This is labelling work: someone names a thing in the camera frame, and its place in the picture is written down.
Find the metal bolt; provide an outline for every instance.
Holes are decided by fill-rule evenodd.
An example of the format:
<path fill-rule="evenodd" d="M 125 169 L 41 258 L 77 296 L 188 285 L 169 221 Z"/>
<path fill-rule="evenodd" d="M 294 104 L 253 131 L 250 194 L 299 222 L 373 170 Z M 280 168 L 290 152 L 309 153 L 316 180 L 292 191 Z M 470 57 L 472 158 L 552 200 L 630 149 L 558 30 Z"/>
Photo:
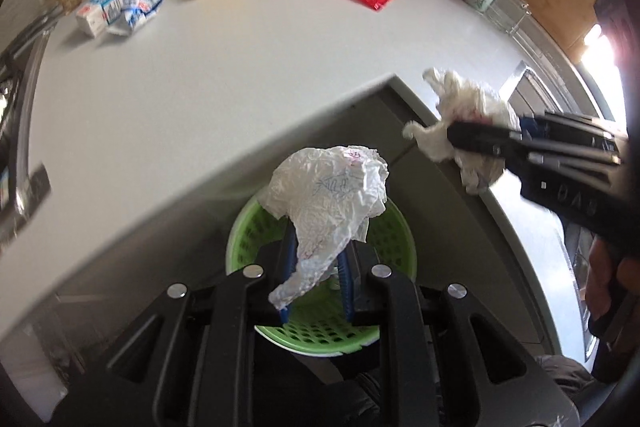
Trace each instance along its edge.
<path fill-rule="evenodd" d="M 187 286 L 185 286 L 181 282 L 177 282 L 167 288 L 166 294 L 169 295 L 172 299 L 181 299 L 182 297 L 187 295 Z"/>
<path fill-rule="evenodd" d="M 380 279 L 386 279 L 391 275 L 391 269 L 386 264 L 376 264 L 371 267 L 371 273 Z"/>
<path fill-rule="evenodd" d="M 447 287 L 447 293 L 454 299 L 462 299 L 466 295 L 466 288 L 462 284 L 454 282 Z"/>
<path fill-rule="evenodd" d="M 264 270 L 259 264 L 250 264 L 249 266 L 245 266 L 244 270 L 242 270 L 242 275 L 248 279 L 258 279 L 258 277 L 261 277 L 263 273 Z"/>

